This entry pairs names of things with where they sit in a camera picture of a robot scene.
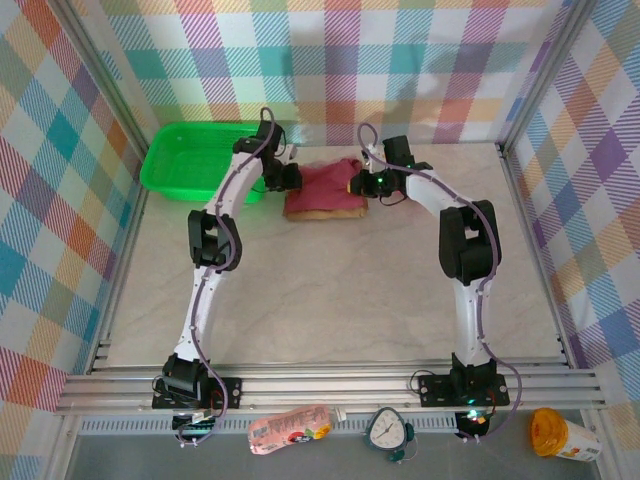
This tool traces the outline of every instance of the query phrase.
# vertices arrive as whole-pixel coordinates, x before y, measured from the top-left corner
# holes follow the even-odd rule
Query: white tabletop
[[[460,193],[495,209],[503,261],[485,330],[507,357],[559,353],[548,302],[492,144],[413,146]],[[358,156],[300,148],[300,163]],[[455,303],[438,261],[438,219],[405,201],[370,201],[365,218],[288,222],[269,193],[236,220],[240,266],[222,287],[214,363],[450,358]],[[151,193],[112,332],[107,364],[160,365],[173,352],[192,287],[187,215],[202,204]]]

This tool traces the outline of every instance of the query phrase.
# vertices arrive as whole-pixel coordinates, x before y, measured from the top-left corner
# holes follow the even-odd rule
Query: plaid wall
[[[100,0],[96,15],[85,1],[76,9],[149,135],[256,120],[266,103],[290,141],[316,145],[353,144],[364,120],[421,143],[496,140],[572,3]]]
[[[45,0],[0,2],[0,478],[33,478],[87,359],[140,161]]]
[[[640,0],[600,0],[516,148],[564,327],[640,468]]]

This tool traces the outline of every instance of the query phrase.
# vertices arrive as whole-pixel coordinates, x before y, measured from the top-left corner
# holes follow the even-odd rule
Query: pink packet
[[[331,431],[326,405],[300,407],[287,413],[261,418],[249,426],[249,448],[256,455],[324,438]]]

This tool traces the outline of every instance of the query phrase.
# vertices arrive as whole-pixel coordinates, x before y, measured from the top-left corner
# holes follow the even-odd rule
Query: purple cable
[[[205,284],[207,283],[207,281],[211,277],[211,273],[213,271],[218,272],[218,271],[224,270],[225,268],[227,268],[231,264],[231,262],[233,261],[233,257],[235,257],[235,254],[236,254],[236,242],[233,239],[233,235],[231,235],[231,232],[229,231],[229,228],[222,221],[222,218],[221,218],[221,215],[220,215],[220,207],[222,206],[222,201],[223,201],[224,194],[226,193],[227,189],[229,188],[229,185],[231,184],[231,181],[235,178],[236,175],[238,175],[242,171],[242,169],[244,167],[246,167],[247,165],[249,165],[249,163],[251,163],[253,160],[255,160],[256,157],[258,156],[258,154],[260,152],[262,152],[262,150],[264,150],[264,148],[267,146],[267,144],[271,141],[271,137],[273,136],[273,132],[275,130],[275,117],[273,115],[273,111],[269,107],[262,107],[260,109],[260,119],[261,120],[264,120],[264,112],[265,111],[269,113],[270,122],[271,122],[271,128],[269,129],[269,134],[267,135],[267,138],[264,140],[264,142],[262,142],[260,144],[260,146],[251,155],[249,155],[249,157],[247,157],[247,159],[244,162],[242,162],[238,166],[238,168],[236,168],[235,170],[233,170],[231,172],[231,175],[229,175],[229,177],[227,178],[227,181],[220,188],[219,194],[218,194],[218,201],[216,202],[216,213],[215,213],[215,215],[216,215],[216,219],[218,220],[218,225],[222,228],[222,230],[225,232],[225,235],[229,239],[229,257],[227,258],[225,263],[223,263],[222,265],[220,265],[220,266],[210,266],[210,267],[207,267],[207,269],[204,271],[204,275],[202,276],[202,279],[200,281],[200,286],[198,287],[198,291],[196,292],[196,296],[193,299],[193,308],[191,309],[191,323],[189,324],[190,329],[191,329],[191,341],[193,342],[193,346],[195,347],[196,351],[198,352],[198,357],[200,357],[200,362],[202,362],[202,364],[204,364],[204,366],[209,371],[209,374],[213,378],[216,379],[216,381],[220,385],[220,389],[222,390],[222,411],[220,412],[220,415],[217,417],[217,421],[218,422],[221,421],[224,418],[224,416],[227,414],[227,408],[229,406],[229,392],[227,392],[227,387],[224,384],[224,382],[222,381],[222,378],[220,378],[220,375],[218,375],[218,372],[216,372],[213,369],[213,367],[211,367],[211,365],[209,364],[209,361],[205,358],[204,352],[202,351],[202,348],[200,347],[200,342],[198,341],[198,338],[196,336],[196,323],[197,323],[197,318],[198,318],[198,306],[200,305],[200,297],[202,296],[202,291],[204,290]],[[184,445],[186,443],[186,441],[182,437],[182,432],[183,431],[184,431],[184,427],[178,428],[178,440],[181,442],[182,445]],[[207,439],[209,439],[213,435],[213,433],[214,433],[214,430],[212,429],[209,433],[207,433],[204,437],[200,438],[199,440],[195,440],[194,439],[193,442],[192,442],[193,446],[197,447],[202,442],[204,442]]]
[[[484,341],[485,335],[484,335],[484,329],[482,328],[482,299],[483,299],[483,293],[484,293],[485,285],[488,282],[490,282],[493,279],[493,277],[496,276],[496,271],[498,270],[498,241],[496,240],[496,236],[495,236],[495,234],[493,232],[493,229],[491,228],[491,224],[489,223],[489,220],[482,213],[482,211],[480,211],[480,209],[478,207],[476,207],[472,202],[460,197],[455,191],[453,191],[451,188],[449,188],[449,186],[447,184],[445,184],[444,182],[440,181],[438,178],[435,178],[432,175],[429,175],[428,173],[425,173],[425,172],[423,172],[421,170],[413,170],[411,168],[401,167],[399,165],[391,165],[391,164],[389,164],[387,162],[383,162],[376,155],[371,153],[369,151],[369,149],[367,148],[367,146],[365,145],[364,141],[362,140],[362,128],[363,127],[369,128],[369,130],[371,130],[371,132],[373,133],[373,142],[372,143],[373,143],[374,146],[375,146],[376,143],[378,143],[378,132],[373,127],[373,125],[371,125],[370,123],[363,122],[360,125],[358,125],[358,143],[360,144],[360,148],[362,148],[362,150],[364,150],[370,158],[372,158],[375,162],[378,162],[379,164],[383,165],[385,168],[390,168],[392,170],[398,170],[398,171],[401,171],[401,172],[410,173],[412,175],[418,175],[420,177],[426,178],[430,182],[435,183],[438,187],[440,187],[440,189],[442,191],[444,191],[447,195],[449,195],[454,201],[460,202],[461,204],[465,205],[466,207],[469,207],[473,211],[473,213],[475,213],[477,215],[477,217],[480,219],[480,221],[482,222],[482,225],[484,226],[485,230],[489,234],[489,243],[491,244],[491,255],[492,255],[492,258],[493,258],[493,262],[492,262],[492,265],[491,265],[491,271],[489,272],[489,275],[487,275],[484,278],[484,280],[482,280],[480,282],[480,285],[478,286],[478,302],[476,304],[476,317],[477,317],[478,336],[479,336],[479,339],[480,339],[480,343],[482,344],[482,348],[484,348],[485,352],[487,352],[487,355],[489,355],[489,357],[491,359],[495,360],[496,363],[499,363],[500,365],[508,368],[509,370],[511,370],[513,372],[513,374],[516,377],[516,381],[518,383],[518,393],[516,394],[515,402],[513,404],[513,407],[509,411],[509,414],[507,415],[507,418],[505,419],[504,422],[502,422],[500,425],[498,425],[498,427],[495,428],[492,432],[490,432],[489,434],[485,435],[485,438],[488,438],[491,435],[494,435],[494,434],[498,433],[499,431],[501,431],[502,429],[504,429],[505,425],[507,423],[509,423],[509,421],[515,415],[516,410],[518,409],[518,406],[520,405],[520,400],[522,399],[522,377],[520,376],[520,374],[518,373],[518,371],[516,370],[516,368],[513,365],[511,365],[511,364],[505,362],[504,360],[501,360],[500,358],[498,358],[493,353],[493,351],[489,348],[489,345],[487,345],[487,343]]]

